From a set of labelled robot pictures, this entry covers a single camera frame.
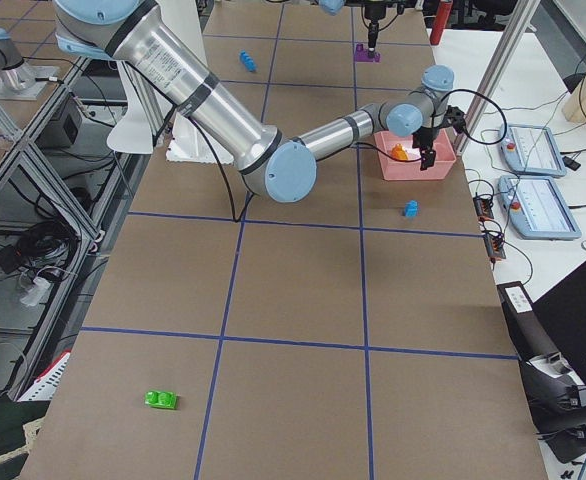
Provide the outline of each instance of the purple block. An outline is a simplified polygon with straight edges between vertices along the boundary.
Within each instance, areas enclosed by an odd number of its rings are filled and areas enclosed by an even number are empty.
[[[364,48],[363,43],[358,43],[355,46],[355,52],[353,52],[353,61],[355,62],[380,62],[380,52],[375,52],[375,56],[373,58],[369,57],[369,52],[366,48]]]

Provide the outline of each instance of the sticker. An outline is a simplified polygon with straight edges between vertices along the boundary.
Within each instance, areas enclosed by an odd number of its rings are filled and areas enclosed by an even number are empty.
[[[160,42],[153,42],[144,57],[135,65],[138,70],[163,92],[171,88],[182,75],[183,68]]]
[[[509,296],[511,304],[513,305],[517,313],[533,311],[533,307],[531,307],[529,299],[526,298],[524,290],[522,290],[520,287],[509,287],[504,289],[504,291]]]

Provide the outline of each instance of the pink bin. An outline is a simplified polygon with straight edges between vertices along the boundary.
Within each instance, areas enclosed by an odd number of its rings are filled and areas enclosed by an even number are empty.
[[[388,131],[375,134],[375,144],[389,155],[398,143],[408,154],[409,160],[420,158],[418,149],[412,148],[412,137],[398,137]],[[455,152],[444,130],[440,130],[433,148],[437,154],[435,165],[424,171],[420,170],[420,162],[396,161],[379,153],[384,180],[442,180],[455,163]]]

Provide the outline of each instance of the green block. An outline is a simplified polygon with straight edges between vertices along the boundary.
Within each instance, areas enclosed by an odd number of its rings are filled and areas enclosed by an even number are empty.
[[[177,395],[163,390],[149,390],[144,396],[144,403],[153,408],[175,410]]]

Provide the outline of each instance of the red cylinder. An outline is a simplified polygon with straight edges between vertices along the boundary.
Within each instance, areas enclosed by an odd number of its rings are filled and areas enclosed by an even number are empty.
[[[433,29],[431,30],[431,45],[439,45],[442,38],[442,32],[446,28],[446,22],[451,16],[451,8],[453,7],[453,0],[440,0],[440,6],[437,7],[435,14],[435,21],[433,22]]]

